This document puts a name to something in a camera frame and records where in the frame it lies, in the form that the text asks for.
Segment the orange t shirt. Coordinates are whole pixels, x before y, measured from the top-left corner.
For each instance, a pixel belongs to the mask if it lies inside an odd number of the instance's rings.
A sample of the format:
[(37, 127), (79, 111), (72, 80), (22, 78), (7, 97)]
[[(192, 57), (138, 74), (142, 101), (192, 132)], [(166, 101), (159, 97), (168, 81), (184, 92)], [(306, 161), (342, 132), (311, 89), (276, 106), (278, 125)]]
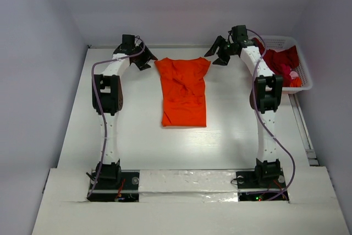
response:
[(206, 127), (205, 76), (211, 62), (164, 58), (155, 62), (160, 75), (163, 127)]

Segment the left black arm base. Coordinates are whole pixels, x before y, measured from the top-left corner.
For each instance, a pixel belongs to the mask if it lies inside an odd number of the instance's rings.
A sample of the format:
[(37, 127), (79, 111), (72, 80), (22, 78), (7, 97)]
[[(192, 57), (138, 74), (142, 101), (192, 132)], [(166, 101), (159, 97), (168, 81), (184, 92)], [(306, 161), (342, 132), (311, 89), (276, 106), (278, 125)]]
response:
[(87, 199), (91, 202), (138, 202), (140, 171), (122, 171), (120, 183), (114, 180), (98, 181), (92, 194), (94, 180), (91, 180)]

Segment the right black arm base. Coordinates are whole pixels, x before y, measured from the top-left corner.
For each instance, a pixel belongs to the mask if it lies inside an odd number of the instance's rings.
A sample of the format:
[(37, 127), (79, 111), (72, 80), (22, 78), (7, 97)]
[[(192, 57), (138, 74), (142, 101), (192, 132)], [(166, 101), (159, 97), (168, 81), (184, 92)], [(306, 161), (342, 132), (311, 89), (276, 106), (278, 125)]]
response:
[(283, 172), (277, 179), (264, 180), (259, 182), (254, 171), (237, 171), (235, 177), (230, 181), (237, 187), (239, 201), (267, 201), (274, 196), (274, 201), (289, 201), (288, 192), (284, 189), (287, 187)]

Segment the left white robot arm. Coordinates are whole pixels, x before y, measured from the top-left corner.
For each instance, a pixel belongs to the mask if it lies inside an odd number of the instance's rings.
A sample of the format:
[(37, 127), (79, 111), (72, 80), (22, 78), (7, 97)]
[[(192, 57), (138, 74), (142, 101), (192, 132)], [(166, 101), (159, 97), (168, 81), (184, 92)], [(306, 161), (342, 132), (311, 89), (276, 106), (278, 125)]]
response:
[(124, 103), (122, 75), (132, 64), (143, 71), (151, 67), (149, 61), (156, 60), (140, 36), (124, 34), (122, 43), (113, 51), (111, 59), (93, 64), (92, 106), (100, 118), (102, 132), (101, 158), (91, 175), (93, 181), (103, 181), (109, 188), (121, 184), (117, 119)]

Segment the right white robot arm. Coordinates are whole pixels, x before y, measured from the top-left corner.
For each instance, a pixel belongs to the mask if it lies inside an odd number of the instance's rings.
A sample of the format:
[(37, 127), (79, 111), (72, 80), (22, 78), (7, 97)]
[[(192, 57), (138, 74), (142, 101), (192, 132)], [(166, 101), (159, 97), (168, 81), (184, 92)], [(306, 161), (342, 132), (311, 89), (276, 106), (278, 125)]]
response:
[(245, 25), (232, 27), (228, 37), (217, 36), (206, 57), (217, 55), (214, 65), (226, 66), (232, 56), (239, 56), (252, 75), (250, 106), (257, 120), (258, 151), (252, 171), (238, 172), (236, 185), (254, 184), (265, 187), (279, 178), (281, 163), (277, 156), (275, 118), (281, 103), (283, 77), (275, 74), (266, 64), (267, 47), (262, 39), (250, 39)]

